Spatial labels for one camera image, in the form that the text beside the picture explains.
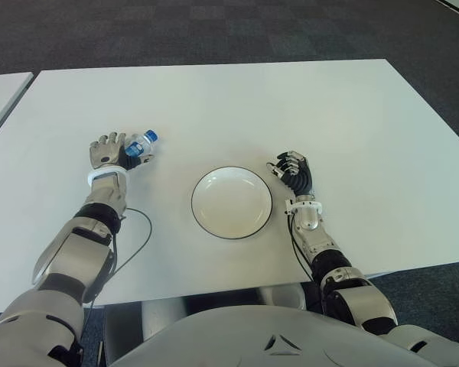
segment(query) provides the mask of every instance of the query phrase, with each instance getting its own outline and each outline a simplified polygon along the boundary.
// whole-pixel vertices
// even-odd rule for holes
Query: plate rim
[[[202,224],[199,223],[199,221],[197,220],[197,217],[196,217],[196,214],[194,213],[194,192],[195,190],[197,189],[197,186],[199,186],[200,182],[202,181],[202,179],[205,178],[205,176],[207,176],[208,174],[210,174],[211,172],[214,172],[214,171],[217,171],[217,170],[220,170],[222,168],[239,168],[241,170],[245,170],[245,171],[248,171],[248,172],[251,172],[252,174],[255,174],[262,182],[263,184],[265,185],[265,187],[267,187],[267,191],[269,192],[269,196],[270,196],[270,210],[269,210],[269,214],[267,215],[267,218],[265,219],[265,222],[254,232],[248,234],[248,235],[244,235],[242,237],[222,237],[221,235],[217,235],[215,233],[212,233],[212,232],[209,232],[207,229],[204,228],[204,226]],[[252,170],[249,170],[248,168],[244,168],[244,167],[240,167],[240,166],[222,166],[222,167],[218,167],[218,168],[214,168],[210,171],[207,171],[207,173],[205,173],[198,181],[197,183],[195,184],[194,188],[192,189],[192,194],[190,195],[190,211],[192,212],[192,217],[195,219],[196,223],[199,225],[200,228],[202,228],[205,232],[209,233],[210,235],[213,235],[219,239],[246,239],[248,237],[250,237],[251,235],[255,235],[258,231],[260,231],[263,227],[266,226],[266,224],[269,222],[269,219],[270,219],[270,216],[272,214],[272,208],[274,206],[274,199],[272,197],[272,192],[270,191],[270,187],[268,186],[268,184],[263,180],[263,178],[261,178],[258,174],[256,174],[255,172],[253,172]]]

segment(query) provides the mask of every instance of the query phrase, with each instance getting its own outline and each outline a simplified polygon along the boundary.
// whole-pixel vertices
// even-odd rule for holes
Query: blue bottle cap
[[[145,136],[147,136],[151,141],[157,141],[158,140],[158,135],[156,135],[153,130],[148,130],[145,133]]]

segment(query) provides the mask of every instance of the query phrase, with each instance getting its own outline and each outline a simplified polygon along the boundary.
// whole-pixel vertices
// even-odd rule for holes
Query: wire
[[[150,223],[150,232],[148,233],[148,237],[146,238],[146,240],[143,242],[143,244],[141,246],[139,246],[139,248],[126,260],[122,263],[121,266],[119,266],[117,268],[117,238],[116,238],[116,234],[114,234],[112,236],[112,250],[114,252],[114,259],[112,261],[112,267],[111,267],[111,270],[110,270],[110,273],[109,275],[107,276],[107,280],[106,280],[106,283],[112,279],[112,277],[114,275],[116,275],[119,270],[121,270],[122,268],[124,268],[145,246],[146,244],[148,243],[148,241],[150,240],[151,238],[151,234],[153,233],[153,224],[151,223],[151,219],[149,218],[149,216],[147,216],[145,213],[143,213],[141,210],[138,210],[138,209],[133,209],[133,208],[126,208],[126,210],[131,210],[133,212],[137,212],[137,213],[140,213],[142,216],[144,216],[146,218],[146,220],[148,221],[148,223]],[[92,302],[90,303],[90,307],[89,307],[89,310],[88,310],[88,313],[86,315],[86,318],[85,318],[85,322],[83,323],[83,328],[82,328],[82,335],[85,333],[85,330],[86,330],[86,326],[87,324],[89,323],[89,320],[90,320],[90,314],[92,313],[92,309],[93,309],[93,304],[95,303],[95,299],[97,298],[97,296],[95,296],[93,299],[92,299]]]
[[[142,216],[144,216],[145,219],[150,224],[150,232],[148,233],[148,236],[146,237],[146,240],[143,242],[143,244],[139,246],[139,248],[126,261],[124,261],[121,266],[119,266],[118,268],[113,268],[113,271],[111,275],[109,276],[108,281],[112,279],[112,277],[116,275],[122,268],[124,268],[146,246],[146,244],[151,238],[151,234],[153,233],[153,223],[151,223],[151,219],[149,216],[147,216],[145,213],[143,213],[141,210],[138,210],[138,209],[126,208],[126,210],[131,210],[132,212],[137,212],[141,214]],[[116,237],[114,236],[112,238],[112,247],[114,250],[114,259],[117,263],[117,242],[115,240],[116,240]]]
[[[114,275],[114,271],[117,268],[117,238],[116,238],[116,234],[115,233],[112,236],[112,248],[113,248],[113,251],[114,251],[114,260],[112,260],[112,267],[111,267],[111,271],[110,272],[111,272],[111,275]]]
[[[96,296],[92,299],[92,302],[90,302],[90,307],[89,307],[88,313],[86,314],[85,322],[83,323],[82,336],[83,336],[83,334],[85,333],[86,326],[87,326],[88,323],[89,323],[90,314],[92,313],[93,303],[95,302],[95,299],[96,299]]]
[[[292,250],[294,251],[294,255],[296,256],[296,259],[298,260],[298,263],[301,266],[301,269],[303,269],[303,272],[308,276],[308,278],[310,278],[311,281],[313,281],[313,277],[311,277],[311,275],[308,273],[308,271],[304,267],[303,263],[301,262],[301,259],[299,258],[298,253],[296,252],[296,249],[297,249],[299,251],[299,253],[301,254],[302,258],[304,259],[304,261],[306,261],[306,264],[309,267],[311,267],[311,264],[309,263],[309,261],[304,256],[304,253],[301,250],[301,247],[299,247],[298,243],[296,242],[296,239],[294,237],[294,233],[292,232],[292,226],[294,225],[295,216],[296,216],[296,214],[293,213],[292,214],[292,219],[289,219],[289,217],[288,217],[288,231],[289,231],[289,235],[291,236]]]
[[[299,251],[299,253],[301,254],[301,257],[306,262],[306,265],[311,269],[311,263],[308,261],[306,256],[304,256],[304,253],[303,253],[303,250],[301,249],[301,246],[298,245],[298,242],[296,241],[296,238],[294,237],[293,225],[294,225],[294,221],[295,221],[295,216],[296,216],[296,213],[293,213],[291,219],[289,219],[289,217],[288,217],[288,230],[289,230],[289,235],[291,236],[292,249],[294,250],[294,255],[296,256],[296,259],[298,260],[299,265],[303,269],[304,273],[306,273],[306,275],[308,276],[308,278],[310,278],[311,281],[314,281],[313,277],[304,268],[304,265],[301,262],[301,259],[299,258],[298,253],[296,252],[296,249],[297,249]],[[318,289],[318,300],[316,300],[312,304],[309,304],[308,305],[308,309],[310,309],[310,308],[312,308],[314,306],[317,306],[318,304],[321,304],[321,292],[320,292],[319,289]]]

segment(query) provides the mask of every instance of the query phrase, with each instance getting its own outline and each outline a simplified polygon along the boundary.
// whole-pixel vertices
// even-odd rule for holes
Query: gray carpet
[[[435,0],[0,0],[0,73],[363,58],[386,58],[459,136],[459,15]],[[459,341],[459,264],[375,282],[400,322]]]

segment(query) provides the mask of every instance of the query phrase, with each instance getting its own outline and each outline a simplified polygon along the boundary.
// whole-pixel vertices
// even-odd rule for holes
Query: plastic bottle
[[[154,131],[148,130],[143,135],[133,134],[124,144],[125,153],[130,157],[143,157],[153,150],[153,143],[158,140]]]

